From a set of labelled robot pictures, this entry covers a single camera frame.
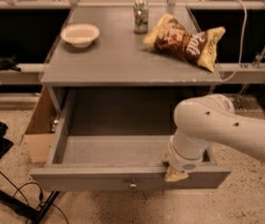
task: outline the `concrete floor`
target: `concrete floor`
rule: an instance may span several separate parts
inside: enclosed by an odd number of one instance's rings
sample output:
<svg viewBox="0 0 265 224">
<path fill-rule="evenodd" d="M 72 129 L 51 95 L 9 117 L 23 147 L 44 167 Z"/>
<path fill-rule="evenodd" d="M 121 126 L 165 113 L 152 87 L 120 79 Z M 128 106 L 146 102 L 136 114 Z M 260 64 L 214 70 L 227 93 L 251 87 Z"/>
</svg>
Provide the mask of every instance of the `concrete floor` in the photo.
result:
<svg viewBox="0 0 265 224">
<path fill-rule="evenodd" d="M 36 97 L 9 101 L 0 99 L 0 121 L 7 124 L 6 138 L 14 143 L 0 160 L 0 170 L 18 187 L 33 181 L 27 146 L 21 141 L 32 114 Z M 254 96 L 243 99 L 240 115 L 265 119 Z M 63 192 L 55 201 L 77 223 L 265 223 L 265 164 L 220 144 L 213 145 L 219 165 L 228 165 L 232 173 L 218 189 L 183 189 L 170 191 L 81 191 Z M 0 176 L 0 189 L 13 195 L 15 189 Z M 38 205 L 36 186 L 23 190 L 31 206 Z M 0 223 L 25 223 L 0 203 Z M 51 207 L 44 224 L 66 223 L 61 213 Z"/>
</svg>

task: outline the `metal can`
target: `metal can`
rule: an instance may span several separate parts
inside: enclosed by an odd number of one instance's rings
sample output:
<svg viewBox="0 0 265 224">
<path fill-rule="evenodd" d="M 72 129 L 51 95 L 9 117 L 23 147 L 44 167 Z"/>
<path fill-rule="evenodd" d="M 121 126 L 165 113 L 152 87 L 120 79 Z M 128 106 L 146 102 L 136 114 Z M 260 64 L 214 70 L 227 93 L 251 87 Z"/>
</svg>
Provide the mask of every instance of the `metal can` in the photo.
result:
<svg viewBox="0 0 265 224">
<path fill-rule="evenodd" d="M 136 0 L 133 6 L 134 31 L 143 34 L 148 31 L 148 4 L 146 0 Z"/>
</svg>

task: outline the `white bowl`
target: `white bowl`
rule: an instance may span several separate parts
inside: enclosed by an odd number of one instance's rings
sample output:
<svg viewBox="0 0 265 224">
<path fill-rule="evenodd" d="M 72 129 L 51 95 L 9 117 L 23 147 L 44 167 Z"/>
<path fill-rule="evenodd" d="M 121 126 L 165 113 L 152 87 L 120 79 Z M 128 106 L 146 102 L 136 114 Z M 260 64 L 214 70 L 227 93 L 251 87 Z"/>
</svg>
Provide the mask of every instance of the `white bowl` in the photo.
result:
<svg viewBox="0 0 265 224">
<path fill-rule="evenodd" d="M 88 47 L 98 36 L 98 28 L 87 23 L 71 24 L 61 31 L 61 38 L 79 49 Z"/>
</svg>

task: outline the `chip bag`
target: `chip bag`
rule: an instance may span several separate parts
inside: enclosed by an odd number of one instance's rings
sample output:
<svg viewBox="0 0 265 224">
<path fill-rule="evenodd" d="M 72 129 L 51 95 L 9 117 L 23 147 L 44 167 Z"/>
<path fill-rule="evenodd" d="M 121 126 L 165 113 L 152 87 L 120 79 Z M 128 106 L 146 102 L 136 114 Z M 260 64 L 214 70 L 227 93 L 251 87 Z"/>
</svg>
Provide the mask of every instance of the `chip bag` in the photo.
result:
<svg viewBox="0 0 265 224">
<path fill-rule="evenodd" d="M 186 31 L 174 16 L 165 13 L 143 42 L 182 61 L 197 64 L 214 71 L 216 44 L 225 34 L 217 27 L 195 35 Z"/>
</svg>

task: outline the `black stand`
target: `black stand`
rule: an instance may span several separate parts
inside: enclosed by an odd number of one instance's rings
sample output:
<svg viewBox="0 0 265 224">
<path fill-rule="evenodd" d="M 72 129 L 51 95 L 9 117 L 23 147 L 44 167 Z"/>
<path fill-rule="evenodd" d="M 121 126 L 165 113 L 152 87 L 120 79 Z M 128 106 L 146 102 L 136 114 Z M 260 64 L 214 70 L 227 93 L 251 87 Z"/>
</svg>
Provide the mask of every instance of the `black stand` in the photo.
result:
<svg viewBox="0 0 265 224">
<path fill-rule="evenodd" d="M 5 138 L 0 138 L 0 159 L 13 146 L 13 143 Z M 53 191 L 47 200 L 41 205 L 40 210 L 36 210 L 31 206 L 22 203 L 21 201 L 9 196 L 0 190 L 0 203 L 8 206 L 18 215 L 27 217 L 32 220 L 32 224 L 38 224 L 50 209 L 51 205 L 59 195 L 59 191 Z"/>
</svg>

